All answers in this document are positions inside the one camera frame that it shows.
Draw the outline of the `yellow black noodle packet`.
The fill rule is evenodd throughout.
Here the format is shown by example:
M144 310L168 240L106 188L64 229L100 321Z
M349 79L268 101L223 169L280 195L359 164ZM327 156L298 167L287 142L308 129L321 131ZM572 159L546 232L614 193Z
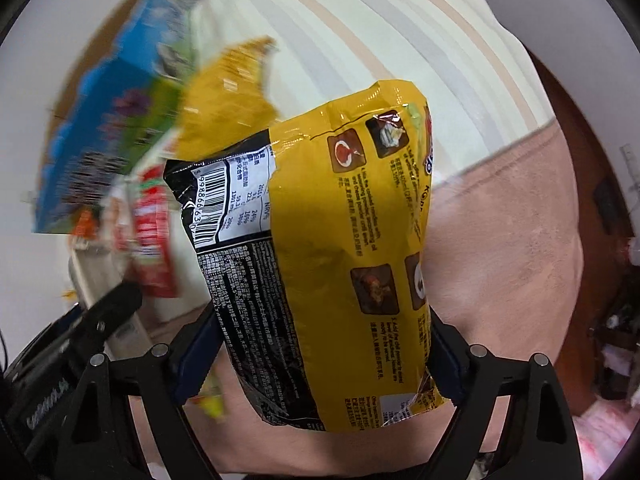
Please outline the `yellow black noodle packet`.
M362 431L442 404L421 266L432 162L426 97L396 79L165 165L268 424Z

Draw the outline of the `cream striped blanket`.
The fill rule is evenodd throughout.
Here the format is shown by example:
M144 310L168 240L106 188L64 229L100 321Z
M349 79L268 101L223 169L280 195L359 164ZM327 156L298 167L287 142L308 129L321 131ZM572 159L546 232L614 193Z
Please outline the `cream striped blanket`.
M201 0L191 13L198 60L267 36L267 96L283 118L379 80L413 82L434 129L444 183L556 126L521 41L486 0Z

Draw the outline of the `cardboard box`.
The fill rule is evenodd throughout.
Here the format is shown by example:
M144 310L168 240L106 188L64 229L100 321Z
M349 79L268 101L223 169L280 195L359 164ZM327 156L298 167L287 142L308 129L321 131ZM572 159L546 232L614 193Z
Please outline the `cardboard box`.
M174 123L193 70L179 0L125 0L67 78L43 153L34 230L66 234Z

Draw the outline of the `red snack packet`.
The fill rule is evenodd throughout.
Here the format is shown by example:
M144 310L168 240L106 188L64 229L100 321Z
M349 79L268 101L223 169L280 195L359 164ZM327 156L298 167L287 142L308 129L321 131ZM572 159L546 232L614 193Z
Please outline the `red snack packet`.
M113 240L127 256L145 295L176 298L178 285L170 249L170 209L164 166L149 166L120 186Z

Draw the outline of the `pink blanket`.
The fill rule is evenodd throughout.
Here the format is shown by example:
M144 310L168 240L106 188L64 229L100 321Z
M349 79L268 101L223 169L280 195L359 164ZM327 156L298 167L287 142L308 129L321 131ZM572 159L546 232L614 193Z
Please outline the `pink blanket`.
M423 274L440 318L511 359L556 358L582 279L574 168L552 122L434 189ZM226 417L186 414L215 468L236 474L360 476L424 463L454 409L445 404L384 429L326 434L263 422L229 359L215 370Z

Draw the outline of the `small yellow snack bag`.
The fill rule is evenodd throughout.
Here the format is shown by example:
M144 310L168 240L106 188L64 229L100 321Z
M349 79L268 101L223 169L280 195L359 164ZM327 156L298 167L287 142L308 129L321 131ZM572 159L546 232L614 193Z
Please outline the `small yellow snack bag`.
M273 47L274 40L267 36L235 44L193 76L178 108L172 156L197 162L277 120L264 90Z

